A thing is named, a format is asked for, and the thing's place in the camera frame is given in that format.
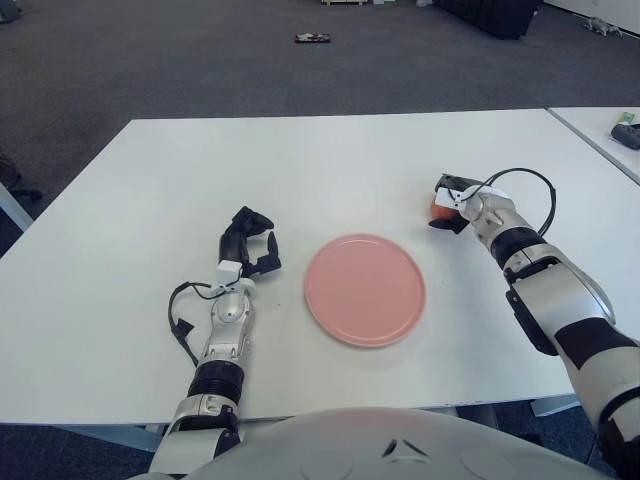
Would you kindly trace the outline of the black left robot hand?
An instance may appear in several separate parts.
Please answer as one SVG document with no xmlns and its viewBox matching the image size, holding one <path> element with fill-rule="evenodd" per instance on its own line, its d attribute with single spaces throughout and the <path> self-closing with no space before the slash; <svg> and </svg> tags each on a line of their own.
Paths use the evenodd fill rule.
<svg viewBox="0 0 640 480">
<path fill-rule="evenodd" d="M 277 239 L 273 231 L 274 223 L 266 216 L 243 206 L 232 218 L 230 225 L 219 241 L 219 260 L 241 264 L 241 277 L 251 278 L 281 268 Z M 250 237 L 269 232 L 267 253 L 252 263 L 248 251 Z"/>
</svg>

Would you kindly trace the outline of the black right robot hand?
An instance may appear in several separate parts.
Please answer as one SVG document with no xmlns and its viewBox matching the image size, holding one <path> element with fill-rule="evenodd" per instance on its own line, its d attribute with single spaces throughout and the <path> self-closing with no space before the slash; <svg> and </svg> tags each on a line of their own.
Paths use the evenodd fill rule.
<svg viewBox="0 0 640 480">
<path fill-rule="evenodd" d="M 460 234 L 480 219 L 483 210 L 480 192 L 484 187 L 478 180 L 443 174 L 435 186 L 428 225 Z"/>
</svg>

